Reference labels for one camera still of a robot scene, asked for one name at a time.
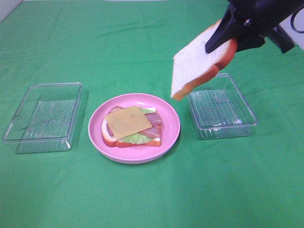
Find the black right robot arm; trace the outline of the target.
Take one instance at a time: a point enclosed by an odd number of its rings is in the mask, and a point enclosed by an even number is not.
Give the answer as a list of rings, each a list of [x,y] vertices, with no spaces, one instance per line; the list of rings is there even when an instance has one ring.
[[[268,37],[286,53],[295,44],[279,24],[303,7],[302,0],[231,0],[205,50],[211,53],[232,38],[237,52],[259,48]]]

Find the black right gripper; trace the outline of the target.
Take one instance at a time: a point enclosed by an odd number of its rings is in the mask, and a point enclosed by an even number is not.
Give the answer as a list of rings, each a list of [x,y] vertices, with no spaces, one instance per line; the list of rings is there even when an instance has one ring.
[[[236,52],[259,48],[268,37],[286,53],[295,44],[280,23],[294,12],[294,0],[231,0],[205,51],[209,54],[236,36]]]

